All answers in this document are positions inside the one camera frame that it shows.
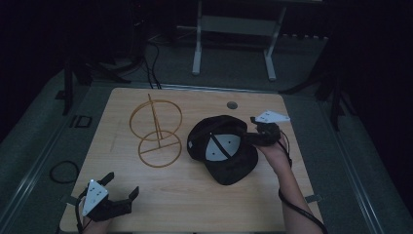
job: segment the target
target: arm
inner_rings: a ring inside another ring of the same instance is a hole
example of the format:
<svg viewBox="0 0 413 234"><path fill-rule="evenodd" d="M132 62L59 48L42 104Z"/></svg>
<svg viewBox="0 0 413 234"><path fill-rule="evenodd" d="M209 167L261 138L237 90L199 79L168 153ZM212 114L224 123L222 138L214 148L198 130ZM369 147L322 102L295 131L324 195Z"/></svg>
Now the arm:
<svg viewBox="0 0 413 234"><path fill-rule="evenodd" d="M280 143L285 146L283 136ZM311 214L312 212L301 193L282 147L278 143L271 146L256 147L265 155L268 163L276 173L279 179L280 190L285 199ZM282 214L285 229L288 233L322 233L321 229L315 223L300 215L285 203L282 203Z"/></svg>

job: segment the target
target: gold wire sculpture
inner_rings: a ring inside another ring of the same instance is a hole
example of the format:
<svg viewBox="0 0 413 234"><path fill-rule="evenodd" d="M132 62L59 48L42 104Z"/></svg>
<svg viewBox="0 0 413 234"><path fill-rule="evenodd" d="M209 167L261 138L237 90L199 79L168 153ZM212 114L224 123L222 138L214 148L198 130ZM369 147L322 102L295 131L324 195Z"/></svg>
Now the gold wire sculpture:
<svg viewBox="0 0 413 234"><path fill-rule="evenodd" d="M181 151L182 151L182 144L181 144L181 140L180 138L175 134L176 131L180 128L181 124L182 124L182 111L179 108L179 106L169 100L164 100L164 99L152 99L151 96L148 94L149 97L149 101L146 101L144 103L142 103L140 106L138 106L131 114L131 118L130 118L130 129L131 132L138 138L140 138L140 143L139 146L137 148L137 154L140 158L140 160L147 166L152 167L152 168L164 168L167 167L169 165L171 165L172 163L174 163L180 156ZM155 103L168 103L173 105L174 107L176 107L176 109L179 111L179 124L177 125L177 127L175 129L173 129L173 131L167 131L167 130L162 130L161 129L161 125L159 123L159 119L158 119L158 115L156 113L155 110ZM132 120L134 118L134 116L136 115L136 113L141 110L142 108L144 108L145 106L151 106L151 110L152 110L152 116L153 116L153 121L154 121L154 125L155 125L155 131L145 135L145 136L140 136L134 129L132 126ZM164 139L167 139L169 137L174 137L176 139L176 141L173 142L169 142L167 144L162 145L161 141ZM153 148L150 149L146 149L142 151L142 144L144 141L157 141L157 145L154 146ZM179 146L179 150L177 155L172 159L172 161L163 164L163 165L155 165L152 163L147 162L144 158L143 158L143 154L145 153L149 153L149 152L153 152L156 150L161 150L163 148L166 147L171 147L178 144Z"/></svg>

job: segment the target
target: black baseball cap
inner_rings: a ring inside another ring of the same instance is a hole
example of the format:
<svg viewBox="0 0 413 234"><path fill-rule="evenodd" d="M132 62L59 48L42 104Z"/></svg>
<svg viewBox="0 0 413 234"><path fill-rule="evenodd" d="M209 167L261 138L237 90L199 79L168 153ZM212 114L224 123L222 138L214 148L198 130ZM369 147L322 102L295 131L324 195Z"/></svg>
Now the black baseball cap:
<svg viewBox="0 0 413 234"><path fill-rule="evenodd" d="M229 115L205 118L189 133L187 150L203 162L212 177L231 185L247 176L258 163L256 148L244 141L247 125Z"/></svg>

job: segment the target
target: dark background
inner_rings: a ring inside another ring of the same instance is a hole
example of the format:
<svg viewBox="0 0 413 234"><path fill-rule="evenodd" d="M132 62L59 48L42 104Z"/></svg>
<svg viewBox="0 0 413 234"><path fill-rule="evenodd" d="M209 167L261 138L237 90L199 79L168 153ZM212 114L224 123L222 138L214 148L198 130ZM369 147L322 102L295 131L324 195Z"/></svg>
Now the dark background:
<svg viewBox="0 0 413 234"><path fill-rule="evenodd" d="M228 2L209 9L234 13L231 6L236 1ZM245 2L237 1L241 7ZM140 20L156 24L172 39L175 25L196 22L197 1L133 3ZM401 0L288 5L282 33L329 38L318 69L344 78L344 91L412 213L413 5ZM96 60L111 60L116 48L108 28L117 27L105 21L114 16L94 0L3 0L0 11L1 141L49 79L63 69L74 47Z"/></svg>

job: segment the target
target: metal stand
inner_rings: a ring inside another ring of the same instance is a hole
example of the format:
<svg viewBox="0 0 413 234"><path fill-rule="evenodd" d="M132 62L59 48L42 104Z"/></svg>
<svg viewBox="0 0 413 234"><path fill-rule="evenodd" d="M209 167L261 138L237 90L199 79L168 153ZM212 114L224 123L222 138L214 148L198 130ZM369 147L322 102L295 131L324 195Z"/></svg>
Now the metal stand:
<svg viewBox="0 0 413 234"><path fill-rule="evenodd" d="M282 21L285 16L286 7L283 7L278 20L261 19L235 19L215 16L205 16L202 12L203 1L198 1L197 19L197 45L195 48L194 64L192 74L199 75L201 70L203 31L215 31L224 33L239 33L258 36L270 36L271 43L268 49L264 50L264 59L267 66L268 78L270 81L277 79L271 55L279 37Z"/></svg>

